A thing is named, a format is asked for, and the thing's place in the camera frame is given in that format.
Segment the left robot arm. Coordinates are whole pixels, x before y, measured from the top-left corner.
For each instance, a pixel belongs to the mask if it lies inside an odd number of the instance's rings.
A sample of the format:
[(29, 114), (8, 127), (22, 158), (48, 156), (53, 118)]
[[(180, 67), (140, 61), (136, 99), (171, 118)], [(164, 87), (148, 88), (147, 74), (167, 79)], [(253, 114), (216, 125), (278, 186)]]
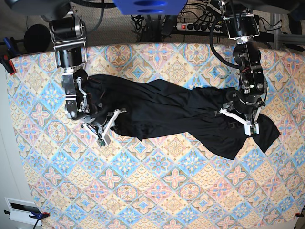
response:
[[(231, 0), (219, 1), (221, 15), (210, 29), (209, 44), (212, 53), (223, 64), (239, 70), (239, 88), (226, 93), (220, 113), (233, 118), (244, 126), (246, 135), (259, 133), (258, 117), (265, 105), (262, 95), (267, 94), (267, 81), (260, 64), (261, 54), (254, 40), (259, 36), (258, 24), (253, 11)], [(214, 47), (214, 30), (217, 25), (226, 28), (229, 39), (236, 41), (233, 50), (235, 64), (226, 61)]]

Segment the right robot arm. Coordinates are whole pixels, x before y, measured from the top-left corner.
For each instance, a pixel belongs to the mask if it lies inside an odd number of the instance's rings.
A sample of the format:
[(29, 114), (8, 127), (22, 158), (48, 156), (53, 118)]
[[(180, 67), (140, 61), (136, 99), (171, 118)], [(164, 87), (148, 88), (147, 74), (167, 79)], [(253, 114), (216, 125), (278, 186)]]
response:
[(109, 131), (125, 109), (108, 112), (100, 101), (94, 102), (87, 91), (90, 81), (84, 70), (87, 31), (82, 18), (73, 11), (71, 1), (7, 0), (6, 4), (20, 14), (39, 15), (49, 24), (56, 66), (63, 69), (65, 113), (72, 120), (81, 120), (82, 127), (96, 136), (99, 146), (109, 145)]

